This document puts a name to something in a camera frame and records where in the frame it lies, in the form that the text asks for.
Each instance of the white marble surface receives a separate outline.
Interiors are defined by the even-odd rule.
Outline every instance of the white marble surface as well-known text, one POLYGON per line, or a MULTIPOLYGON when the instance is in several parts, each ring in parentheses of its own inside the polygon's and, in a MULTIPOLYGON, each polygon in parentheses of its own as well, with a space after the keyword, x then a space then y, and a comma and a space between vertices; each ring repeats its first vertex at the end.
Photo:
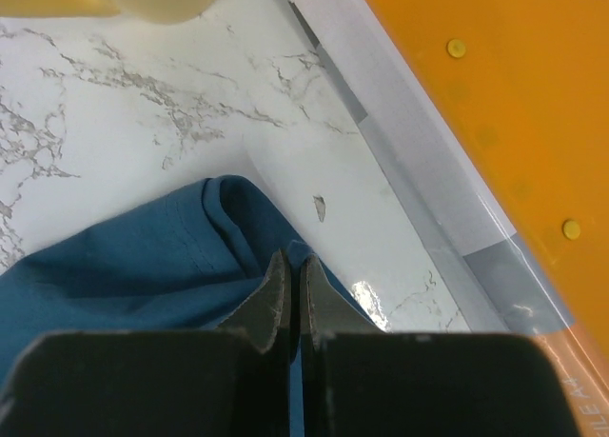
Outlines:
POLYGON ((236 173, 382 328, 467 330, 285 0, 218 0, 172 27, 0 19, 0 128, 0 271, 236 173))

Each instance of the yellow dot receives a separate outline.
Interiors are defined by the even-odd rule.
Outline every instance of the yellow dot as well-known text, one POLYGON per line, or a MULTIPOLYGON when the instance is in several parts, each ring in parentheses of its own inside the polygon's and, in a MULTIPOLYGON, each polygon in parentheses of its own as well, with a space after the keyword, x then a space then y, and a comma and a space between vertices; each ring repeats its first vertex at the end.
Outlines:
POLYGON ((446 51, 448 51, 448 54, 453 58, 460 59, 465 56, 467 47, 465 46, 465 42, 461 39, 451 39, 448 41, 448 44, 446 44, 446 51))
POLYGON ((577 240, 581 236, 581 226, 575 220, 567 220, 562 224, 562 233, 569 240, 577 240))

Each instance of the chipped spot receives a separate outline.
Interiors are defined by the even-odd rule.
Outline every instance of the chipped spot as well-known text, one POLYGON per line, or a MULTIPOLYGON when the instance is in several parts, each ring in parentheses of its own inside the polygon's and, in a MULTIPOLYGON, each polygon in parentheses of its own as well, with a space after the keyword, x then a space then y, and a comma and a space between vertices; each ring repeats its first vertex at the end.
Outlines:
POLYGON ((317 217, 319 218, 320 223, 323 223, 325 219, 325 200, 322 196, 313 196, 313 203, 317 210, 317 217))

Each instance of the blue cloth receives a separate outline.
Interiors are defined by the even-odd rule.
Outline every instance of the blue cloth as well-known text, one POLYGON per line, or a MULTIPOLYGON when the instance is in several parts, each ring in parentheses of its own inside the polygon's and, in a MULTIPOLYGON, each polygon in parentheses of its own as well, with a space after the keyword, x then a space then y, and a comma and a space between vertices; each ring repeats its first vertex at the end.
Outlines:
MULTIPOLYGON (((0 276, 0 383, 46 331, 214 328, 260 285, 279 248, 295 271, 311 253, 254 185, 228 176, 178 189, 32 254, 0 276)), ((297 362, 292 435, 303 435, 300 375, 297 362)))

